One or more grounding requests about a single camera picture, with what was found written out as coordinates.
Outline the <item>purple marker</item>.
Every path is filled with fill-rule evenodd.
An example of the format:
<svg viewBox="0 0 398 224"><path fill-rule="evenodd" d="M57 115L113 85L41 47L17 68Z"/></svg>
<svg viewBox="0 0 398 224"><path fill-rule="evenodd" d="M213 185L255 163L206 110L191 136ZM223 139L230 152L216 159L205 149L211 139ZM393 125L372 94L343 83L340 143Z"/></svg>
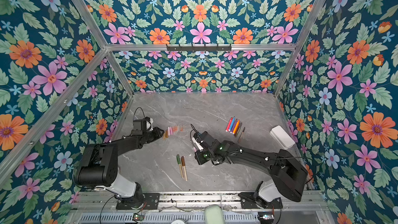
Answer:
<svg viewBox="0 0 398 224"><path fill-rule="evenodd" d="M233 130L234 130L234 128L235 128L235 125L236 125L237 121L238 121L238 119L236 118L236 119L235 119L234 126L233 126L233 129L232 129L232 132L233 132Z"/></svg>

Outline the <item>brown pen clear grip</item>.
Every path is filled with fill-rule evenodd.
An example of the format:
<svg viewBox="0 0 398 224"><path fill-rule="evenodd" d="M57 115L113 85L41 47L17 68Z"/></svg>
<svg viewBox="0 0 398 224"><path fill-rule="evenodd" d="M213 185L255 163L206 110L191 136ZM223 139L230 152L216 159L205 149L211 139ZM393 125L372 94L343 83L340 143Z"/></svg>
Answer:
<svg viewBox="0 0 398 224"><path fill-rule="evenodd" d="M239 126L238 126L238 128L237 128L237 130L236 130L236 132L235 132L235 137L238 136L239 131L241 130L242 124L243 124L243 122L240 122L240 123L239 123Z"/></svg>

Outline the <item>tan cap brown pen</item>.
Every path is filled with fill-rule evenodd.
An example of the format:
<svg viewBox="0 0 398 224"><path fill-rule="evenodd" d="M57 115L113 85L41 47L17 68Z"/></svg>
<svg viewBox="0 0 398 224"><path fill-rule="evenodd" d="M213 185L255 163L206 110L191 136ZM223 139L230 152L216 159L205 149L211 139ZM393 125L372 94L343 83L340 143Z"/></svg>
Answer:
<svg viewBox="0 0 398 224"><path fill-rule="evenodd" d="M243 136L244 136L244 133L245 133L245 129L246 129L246 127L244 127L243 130L241 131L240 136L239 136L239 139L238 139L238 143L240 143L240 142L243 140Z"/></svg>

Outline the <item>brown cap beige pen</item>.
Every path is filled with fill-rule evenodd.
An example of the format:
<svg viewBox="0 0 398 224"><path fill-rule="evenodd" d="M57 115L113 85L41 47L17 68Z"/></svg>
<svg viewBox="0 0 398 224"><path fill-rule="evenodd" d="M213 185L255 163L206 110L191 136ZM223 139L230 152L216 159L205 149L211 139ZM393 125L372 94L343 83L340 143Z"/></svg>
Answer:
<svg viewBox="0 0 398 224"><path fill-rule="evenodd" d="M183 171L183 178L185 179L185 181L188 181L188 174L187 174L184 156L181 157L181 165L182 165L182 171Z"/></svg>

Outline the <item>blue marker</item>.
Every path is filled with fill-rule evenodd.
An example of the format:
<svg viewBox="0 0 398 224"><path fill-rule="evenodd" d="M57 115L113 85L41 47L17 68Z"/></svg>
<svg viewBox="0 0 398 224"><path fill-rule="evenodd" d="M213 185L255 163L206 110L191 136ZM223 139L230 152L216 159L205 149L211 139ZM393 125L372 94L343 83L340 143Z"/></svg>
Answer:
<svg viewBox="0 0 398 224"><path fill-rule="evenodd" d="M231 133L232 132L232 129L233 129L233 126L234 126L234 123L235 123L235 117L233 117L233 119L232 119L232 121L231 121L231 123L230 123L230 125L229 125L229 129L228 129L228 131Z"/></svg>

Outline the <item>orange marker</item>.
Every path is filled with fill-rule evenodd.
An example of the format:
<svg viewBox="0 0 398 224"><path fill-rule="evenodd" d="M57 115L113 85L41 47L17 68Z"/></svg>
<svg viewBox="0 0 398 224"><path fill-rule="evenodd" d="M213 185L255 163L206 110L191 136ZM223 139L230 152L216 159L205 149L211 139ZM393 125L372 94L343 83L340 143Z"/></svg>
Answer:
<svg viewBox="0 0 398 224"><path fill-rule="evenodd" d="M236 135L236 132L237 132L237 129L238 129L239 125L240 125L240 120L238 120L237 123L236 123L236 125L235 125L235 128L234 128L234 130L233 130L233 132L232 132L233 135Z"/></svg>

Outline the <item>pink highlighter marker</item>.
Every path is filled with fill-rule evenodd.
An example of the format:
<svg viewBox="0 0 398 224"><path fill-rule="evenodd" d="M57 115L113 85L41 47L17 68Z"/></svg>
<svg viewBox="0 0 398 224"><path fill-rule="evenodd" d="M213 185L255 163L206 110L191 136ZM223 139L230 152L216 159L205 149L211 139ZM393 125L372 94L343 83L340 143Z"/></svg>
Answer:
<svg viewBox="0 0 398 224"><path fill-rule="evenodd" d="M231 117L231 119L229 120L229 123L228 123L228 125L226 127L226 132L230 131L230 126L231 126L231 123L233 122L233 119L234 119L234 117Z"/></svg>

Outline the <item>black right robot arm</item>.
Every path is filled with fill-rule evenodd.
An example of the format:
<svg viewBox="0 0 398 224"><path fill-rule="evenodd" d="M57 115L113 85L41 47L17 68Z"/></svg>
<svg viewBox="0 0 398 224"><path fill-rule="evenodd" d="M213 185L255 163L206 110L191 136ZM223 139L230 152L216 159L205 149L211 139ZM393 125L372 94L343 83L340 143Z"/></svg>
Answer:
<svg viewBox="0 0 398 224"><path fill-rule="evenodd" d="M281 149L279 152L263 152L248 149L232 141L219 142L207 132L194 134L191 143L196 148L195 159L199 165L208 161L214 166L223 163L240 164L269 175L271 179L260 182L254 193L254 200L258 204L281 197L301 202L308 172L289 151Z"/></svg>

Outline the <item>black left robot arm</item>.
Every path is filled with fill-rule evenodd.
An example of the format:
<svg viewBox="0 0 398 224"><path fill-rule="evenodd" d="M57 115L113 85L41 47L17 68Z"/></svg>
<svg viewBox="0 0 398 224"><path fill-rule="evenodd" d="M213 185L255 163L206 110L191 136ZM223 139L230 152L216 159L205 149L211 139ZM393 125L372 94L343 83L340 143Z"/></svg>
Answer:
<svg viewBox="0 0 398 224"><path fill-rule="evenodd" d="M141 185L121 175L118 158L157 141L164 134L164 130L155 127L147 131L132 131L131 135L109 143L87 145L73 173L74 183L83 188L101 188L114 194L118 210L141 208L146 202Z"/></svg>

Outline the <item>green cap beige pen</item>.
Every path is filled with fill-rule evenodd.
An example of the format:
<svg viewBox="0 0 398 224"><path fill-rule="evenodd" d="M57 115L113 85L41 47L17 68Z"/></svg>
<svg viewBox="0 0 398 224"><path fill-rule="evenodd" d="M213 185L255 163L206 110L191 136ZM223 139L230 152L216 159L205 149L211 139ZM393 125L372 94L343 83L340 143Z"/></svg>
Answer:
<svg viewBox="0 0 398 224"><path fill-rule="evenodd" d="M182 170L181 158L180 158L179 154L176 155L176 159L177 159L177 163L178 163L178 166L179 166L180 175L181 175L182 178L184 178L184 173L183 173L183 170Z"/></svg>

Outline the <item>pale green rounded object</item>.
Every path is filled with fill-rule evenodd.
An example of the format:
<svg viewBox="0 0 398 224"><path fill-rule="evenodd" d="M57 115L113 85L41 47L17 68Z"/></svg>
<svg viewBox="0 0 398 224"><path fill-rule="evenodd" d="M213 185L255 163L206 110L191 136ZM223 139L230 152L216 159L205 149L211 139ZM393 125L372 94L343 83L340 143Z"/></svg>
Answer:
<svg viewBox="0 0 398 224"><path fill-rule="evenodd" d="M209 206L204 211L205 224L225 224L223 210L217 205Z"/></svg>

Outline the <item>white rectangular box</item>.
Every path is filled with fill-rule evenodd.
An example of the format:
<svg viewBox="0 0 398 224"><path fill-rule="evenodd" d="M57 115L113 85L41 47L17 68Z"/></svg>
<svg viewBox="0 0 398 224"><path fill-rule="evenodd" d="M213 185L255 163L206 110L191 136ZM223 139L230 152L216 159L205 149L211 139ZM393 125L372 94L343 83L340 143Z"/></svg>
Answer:
<svg viewBox="0 0 398 224"><path fill-rule="evenodd" d="M272 128L270 135L282 149L289 149L295 145L293 138L280 125Z"/></svg>

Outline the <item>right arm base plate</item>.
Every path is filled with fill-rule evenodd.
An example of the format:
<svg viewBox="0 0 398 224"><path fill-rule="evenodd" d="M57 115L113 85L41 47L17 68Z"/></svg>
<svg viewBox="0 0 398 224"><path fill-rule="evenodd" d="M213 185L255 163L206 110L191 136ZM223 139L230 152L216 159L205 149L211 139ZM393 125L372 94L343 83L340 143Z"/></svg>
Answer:
<svg viewBox="0 0 398 224"><path fill-rule="evenodd" d="M283 204L281 198L277 198L272 202L267 202L260 198L255 192L241 192L238 194L242 209L282 209Z"/></svg>

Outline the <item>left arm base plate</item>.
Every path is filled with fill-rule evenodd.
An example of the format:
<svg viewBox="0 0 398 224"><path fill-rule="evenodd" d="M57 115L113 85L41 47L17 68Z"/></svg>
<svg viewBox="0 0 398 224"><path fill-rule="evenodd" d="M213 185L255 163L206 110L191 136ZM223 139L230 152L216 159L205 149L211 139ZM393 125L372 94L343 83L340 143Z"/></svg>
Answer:
<svg viewBox="0 0 398 224"><path fill-rule="evenodd" d="M116 210L154 210L160 203L159 193L136 194L130 198L118 200Z"/></svg>

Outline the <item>black wall hook rail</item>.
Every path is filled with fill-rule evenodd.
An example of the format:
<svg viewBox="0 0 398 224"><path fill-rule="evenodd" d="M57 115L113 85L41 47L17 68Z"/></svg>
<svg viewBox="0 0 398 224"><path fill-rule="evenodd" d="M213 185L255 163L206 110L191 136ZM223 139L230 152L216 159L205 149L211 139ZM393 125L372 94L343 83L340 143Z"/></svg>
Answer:
<svg viewBox="0 0 398 224"><path fill-rule="evenodd" d="M166 50L167 51L186 51L186 52L196 52L196 51L218 52L218 51L231 51L232 45L220 45L220 44L166 45Z"/></svg>

